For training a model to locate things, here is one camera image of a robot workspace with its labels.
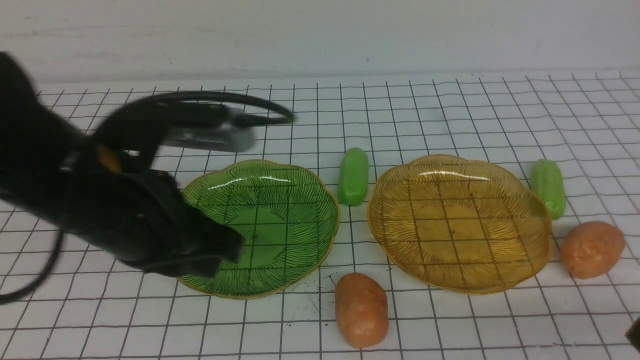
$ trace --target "plate rim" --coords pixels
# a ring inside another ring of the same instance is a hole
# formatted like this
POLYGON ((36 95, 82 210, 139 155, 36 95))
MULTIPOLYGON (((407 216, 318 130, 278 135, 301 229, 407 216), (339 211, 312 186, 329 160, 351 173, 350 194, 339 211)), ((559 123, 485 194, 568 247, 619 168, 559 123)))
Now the plate rim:
POLYGON ((298 280, 295 280, 293 282, 290 282, 289 284, 285 284, 275 290, 269 291, 267 293, 261 293, 258 295, 249 295, 249 296, 230 296, 230 295, 226 295, 226 294, 220 294, 220 293, 214 293, 214 292, 208 292, 208 291, 203 291, 203 290, 199 290, 196 289, 194 286, 189 285, 188 283, 185 282, 185 280, 183 279, 183 277, 177 277, 177 280, 182 283, 184 286, 195 290, 199 293, 205 294, 205 295, 209 295, 209 296, 215 296, 215 297, 219 297, 222 299, 236 299, 236 300, 250 300, 250 299, 259 299, 261 297, 266 297, 275 293, 278 293, 280 291, 283 291, 287 288, 290 288, 291 286, 293 286, 294 284, 297 284, 299 282, 301 282, 302 280, 306 279, 307 277, 309 277, 309 275, 311 275, 314 271, 316 271, 326 260, 326 258, 329 256, 329 254, 331 253, 331 251, 333 250, 333 246, 335 245, 335 237, 338 235, 338 230, 340 229, 340 219, 342 218, 342 214, 340 212, 340 203, 338 202, 337 198, 334 196, 334 194, 332 194, 329 189, 327 189, 326 185, 323 183, 323 181, 320 179, 320 177, 318 175, 316 175, 313 171, 302 167, 300 165, 294 165, 294 164, 282 164, 282 163, 277 163, 275 161, 271 161, 271 160, 265 160, 265 159, 247 159, 247 160, 241 160, 238 161, 237 163, 233 163, 231 165, 227 165, 226 167, 222 168, 221 170, 213 170, 210 172, 207 172, 205 174, 202 174, 198 177, 196 177, 195 179, 191 180, 183 189, 182 193, 184 193, 184 190, 186 190, 189 186, 195 184, 197 181, 201 180, 204 177, 207 176, 211 176, 212 174, 217 174, 219 172, 224 172, 227 170, 230 170, 231 168, 237 166, 238 164, 242 164, 242 163, 269 163, 269 164, 273 164, 276 165, 278 167, 292 167, 292 168, 296 168, 302 171, 306 171, 309 172, 310 174, 312 174, 313 176, 316 177, 318 184, 320 185, 322 191, 326 192, 331 200, 333 200, 333 205, 335 206, 335 209, 337 210, 336 213, 336 217, 335 217, 335 229, 333 230, 333 234, 331 236, 331 240, 329 243, 329 247, 327 248, 327 251, 324 253, 324 256, 317 262, 317 264, 311 269, 309 270, 305 275, 301 276, 298 280))
POLYGON ((535 201, 537 201, 542 208, 545 210, 545 218, 546 218, 546 223, 548 224, 548 228, 549 228, 549 234, 548 234, 548 240, 547 240, 547 254, 545 256, 545 266, 541 267, 540 270, 538 270, 537 272, 531 274, 531 276, 528 276, 522 280, 520 280, 520 282, 518 282, 518 284, 522 283, 523 281, 526 281, 528 279, 533 278, 534 276, 536 276, 538 273, 540 273, 545 267, 546 265, 549 263, 549 261, 551 260, 551 257, 553 256, 553 251, 554 251, 554 235, 553 235, 553 220, 551 217, 551 212, 549 211, 549 209, 547 208, 547 206, 545 205, 545 203, 528 187, 526 187, 519 178, 516 177, 516 175, 513 175, 513 173, 511 173, 510 171, 508 171, 507 169, 496 165, 494 163, 490 163, 489 161, 482 161, 482 160, 468 160, 465 158, 462 158, 460 156, 455 156, 455 155, 451 155, 451 154, 428 154, 425 156, 421 156, 417 159, 411 160, 406 164, 401 164, 401 165, 396 165, 390 169, 387 169, 386 171, 384 171, 384 173, 382 173, 382 175, 379 176, 378 180, 376 181, 376 184, 373 187, 373 190, 371 191, 371 198, 369 199, 369 203, 367 204, 367 225, 369 226, 369 230, 371 232, 371 234, 373 235, 374 239, 376 239, 376 242, 378 243, 378 245, 380 245, 380 247, 382 248, 382 251, 385 253, 385 255, 389 258, 389 260, 391 260, 395 266, 397 266, 400 270, 402 270, 404 273, 408 274, 409 276, 413 277, 414 279, 427 284, 429 286, 434 286, 437 288, 441 288, 441 289, 445 289, 445 290, 450 290, 450 291, 454 291, 456 293, 464 293, 464 294, 468 294, 468 295, 488 295, 488 294, 492 294, 492 293, 500 293, 503 291, 506 291, 510 288, 513 288, 515 286, 517 286, 517 284, 515 284, 514 286, 511 286, 509 288, 504 288, 501 290, 496 290, 495 286, 491 286, 491 287, 486 287, 486 289, 488 291, 475 291, 474 290, 468 290, 468 289, 462 289, 462 288, 457 288, 457 287, 452 287, 452 286, 442 286, 442 285, 437 285, 437 284, 433 284, 432 282, 428 282, 425 281, 424 279, 421 279, 420 277, 418 277, 417 275, 415 275, 413 272, 408 271, 406 269, 405 266, 401 265, 398 263, 398 261, 391 255, 391 253, 387 250, 387 248, 380 242, 380 240, 378 239, 378 237, 375 235, 373 229, 371 228, 371 204, 373 203, 373 199, 377 196, 378 192, 379 192, 379 188, 378 185, 380 184, 380 179, 382 179, 386 174, 388 174, 389 172, 391 172, 392 170, 396 170, 398 168, 401 167, 406 167, 411 165, 412 163, 418 162, 420 160, 424 160, 426 158, 430 158, 430 157, 446 157, 446 158, 452 158, 452 159, 456 159, 456 160, 461 160, 464 161, 465 163, 471 163, 471 164, 478 164, 478 165, 485 165, 485 166, 489 166, 489 167, 495 167, 500 169, 500 171, 505 172, 508 177, 511 177, 512 180, 516 181, 518 183, 518 185, 525 191, 529 192, 531 195, 533 195, 532 197, 535 199, 535 201))

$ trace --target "grid paper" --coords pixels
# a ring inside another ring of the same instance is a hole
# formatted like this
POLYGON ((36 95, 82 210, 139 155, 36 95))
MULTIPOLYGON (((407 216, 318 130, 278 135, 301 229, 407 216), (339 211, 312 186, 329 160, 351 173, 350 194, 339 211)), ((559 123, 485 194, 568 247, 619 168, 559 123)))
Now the grid paper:
MULTIPOLYGON (((603 220, 626 234, 627 248, 613 270, 589 280, 572 279, 555 249, 535 278, 469 297, 404 274, 372 238, 367 204, 342 206, 320 269, 283 293, 229 300, 143 275, 71 236, 44 286, 0 307, 3 359, 638 358, 624 333, 640 313, 640 71, 47 85, 40 99, 90 132, 125 101, 199 89, 271 99, 298 122, 257 129, 243 154, 163 148, 154 167, 181 186, 267 159, 307 167, 335 193, 350 147, 370 156, 370 190, 387 169, 427 154, 488 160, 525 183, 533 161, 546 157, 558 162, 568 196, 556 242, 581 222, 603 220), (386 339, 362 351, 346 345, 335 323, 335 281, 353 271, 378 281, 389 300, 386 339)), ((55 229, 8 204, 0 211, 6 293, 41 269, 55 229)))

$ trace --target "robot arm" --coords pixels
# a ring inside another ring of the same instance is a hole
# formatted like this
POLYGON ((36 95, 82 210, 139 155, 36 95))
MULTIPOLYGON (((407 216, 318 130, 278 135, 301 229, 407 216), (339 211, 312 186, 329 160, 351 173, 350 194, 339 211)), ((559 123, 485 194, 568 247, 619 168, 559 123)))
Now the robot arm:
POLYGON ((60 229, 41 275, 0 295, 0 304, 45 280, 65 233, 145 272, 214 277, 221 261, 237 261, 244 239, 184 202, 170 174, 150 169, 159 146, 242 152, 253 145, 252 127, 294 120, 286 108, 256 97, 174 92, 123 105, 88 136, 38 102, 6 53, 0 53, 0 113, 0 199, 60 229), (244 114, 222 102, 280 117, 244 114))

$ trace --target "orange toy potato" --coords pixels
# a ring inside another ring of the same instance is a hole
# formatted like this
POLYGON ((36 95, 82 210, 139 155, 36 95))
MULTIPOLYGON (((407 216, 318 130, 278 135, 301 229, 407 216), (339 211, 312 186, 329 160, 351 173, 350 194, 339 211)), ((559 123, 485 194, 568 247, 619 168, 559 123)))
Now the orange toy potato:
POLYGON ((562 244, 562 262, 578 279, 606 274, 625 249, 625 235, 602 221, 585 222, 569 232, 562 244))
POLYGON ((385 290, 364 274, 343 276, 335 286, 335 319, 351 347, 380 343, 389 330, 385 290))

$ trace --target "black cable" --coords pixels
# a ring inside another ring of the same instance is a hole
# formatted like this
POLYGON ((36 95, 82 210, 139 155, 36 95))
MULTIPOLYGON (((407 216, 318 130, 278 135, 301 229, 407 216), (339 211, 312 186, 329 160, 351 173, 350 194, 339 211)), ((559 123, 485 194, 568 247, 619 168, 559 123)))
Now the black cable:
POLYGON ((152 102, 156 103, 168 103, 181 102, 181 101, 213 101, 213 102, 231 102, 233 104, 240 104, 246 106, 254 106, 256 108, 262 108, 272 111, 280 117, 267 118, 257 115, 242 114, 238 115, 238 121, 236 125, 239 127, 252 127, 252 126, 264 126, 264 125, 279 125, 290 124, 293 121, 294 115, 291 110, 279 105, 275 102, 261 99, 259 97, 235 94, 231 92, 216 92, 216 91, 183 91, 183 92, 170 92, 167 94, 157 94, 148 97, 143 97, 132 102, 128 102, 123 105, 109 117, 120 117, 132 110, 136 106, 142 104, 148 104, 152 102))
POLYGON ((11 293, 0 294, 0 305, 18 301, 39 288, 40 285, 42 285, 42 283, 49 277, 49 275, 53 271, 54 266, 56 266, 58 258, 60 257, 60 252, 62 251, 62 244, 64 243, 64 241, 65 232, 60 229, 58 230, 58 234, 56 235, 56 240, 54 242, 53 249, 51 250, 51 255, 49 256, 47 263, 44 265, 38 276, 23 288, 20 288, 11 293))

